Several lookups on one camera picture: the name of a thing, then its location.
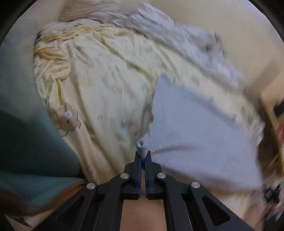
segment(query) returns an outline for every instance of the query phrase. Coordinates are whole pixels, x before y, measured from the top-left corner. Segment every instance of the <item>bedding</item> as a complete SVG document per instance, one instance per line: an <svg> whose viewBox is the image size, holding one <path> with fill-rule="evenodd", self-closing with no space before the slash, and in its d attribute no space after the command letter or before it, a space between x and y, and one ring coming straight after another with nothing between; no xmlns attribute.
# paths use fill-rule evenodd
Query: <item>bedding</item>
<svg viewBox="0 0 284 231"><path fill-rule="evenodd" d="M153 120L151 106L161 74L212 100L221 112L243 122L252 136L250 123L257 129L261 124L240 92L228 91L175 50L132 30L90 19L58 22L41 32L35 48L43 104L78 155L88 181L106 182L133 161L135 142ZM251 194L235 197L250 201ZM237 215L245 215L249 203L241 206L227 194L216 195Z"/></svg>
<svg viewBox="0 0 284 231"><path fill-rule="evenodd" d="M211 100L172 84L161 75L152 105L153 122L137 143L140 156L181 182L207 189L259 190L262 175L242 123L220 113Z"/></svg>
<svg viewBox="0 0 284 231"><path fill-rule="evenodd" d="M88 18L138 31L173 48L227 87L240 90L245 87L242 74L226 60L220 38L213 31L174 22L149 3L140 4L130 14L96 11Z"/></svg>

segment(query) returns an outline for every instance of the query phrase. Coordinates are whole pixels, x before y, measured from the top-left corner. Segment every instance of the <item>light blue blanket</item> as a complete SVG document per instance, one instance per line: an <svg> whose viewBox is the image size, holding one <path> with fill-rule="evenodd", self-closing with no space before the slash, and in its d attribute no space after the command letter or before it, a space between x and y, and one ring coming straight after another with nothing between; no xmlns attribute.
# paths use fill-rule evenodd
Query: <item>light blue blanket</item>
<svg viewBox="0 0 284 231"><path fill-rule="evenodd" d="M150 150L153 162L165 173L228 191L261 188L259 164L245 126L211 101L161 76L152 114L154 120L137 149L142 157Z"/></svg>

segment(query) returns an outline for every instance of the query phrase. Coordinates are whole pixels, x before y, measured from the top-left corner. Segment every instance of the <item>bed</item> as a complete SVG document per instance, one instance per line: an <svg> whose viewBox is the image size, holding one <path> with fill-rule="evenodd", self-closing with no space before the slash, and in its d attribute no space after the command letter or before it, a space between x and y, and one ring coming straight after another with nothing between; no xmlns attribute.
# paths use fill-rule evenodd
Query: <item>bed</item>
<svg viewBox="0 0 284 231"><path fill-rule="evenodd" d="M261 140L261 120L242 93L137 31L93 19L49 24L40 32L34 68L49 116L76 152L88 181L108 181L132 161L134 143L152 120L151 101L162 73L213 98L221 111L247 125L256 146ZM245 218L252 192L214 194Z"/></svg>

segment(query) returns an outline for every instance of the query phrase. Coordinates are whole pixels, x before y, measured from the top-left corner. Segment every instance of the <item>white pillow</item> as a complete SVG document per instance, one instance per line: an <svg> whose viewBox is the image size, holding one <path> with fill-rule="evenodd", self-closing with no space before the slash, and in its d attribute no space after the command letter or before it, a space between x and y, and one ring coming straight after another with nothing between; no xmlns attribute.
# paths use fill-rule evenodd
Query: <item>white pillow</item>
<svg viewBox="0 0 284 231"><path fill-rule="evenodd" d="M67 1L61 21L71 21L78 18L86 18L92 12L117 12L120 0L69 0Z"/></svg>

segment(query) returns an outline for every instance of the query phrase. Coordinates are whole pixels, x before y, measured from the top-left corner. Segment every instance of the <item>metal screw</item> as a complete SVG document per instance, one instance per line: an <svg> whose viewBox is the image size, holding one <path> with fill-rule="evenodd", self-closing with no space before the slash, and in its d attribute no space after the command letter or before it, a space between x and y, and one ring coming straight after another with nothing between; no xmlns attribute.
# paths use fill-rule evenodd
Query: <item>metal screw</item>
<svg viewBox="0 0 284 231"><path fill-rule="evenodd" d="M121 178L121 179L128 179L128 178L129 178L129 175L128 175L127 173L122 173L122 174L120 175L120 178Z"/></svg>
<svg viewBox="0 0 284 231"><path fill-rule="evenodd" d="M160 179L164 179L164 178L166 178L166 174L163 173L163 172L159 172L159 173L157 174L157 177L159 177Z"/></svg>
<svg viewBox="0 0 284 231"><path fill-rule="evenodd" d="M94 189L96 187L95 183L88 183L87 184L87 189Z"/></svg>
<svg viewBox="0 0 284 231"><path fill-rule="evenodd" d="M198 189L198 188L200 187L200 183L194 181L194 182L191 183L191 186L192 186L192 188L194 188L194 189Z"/></svg>

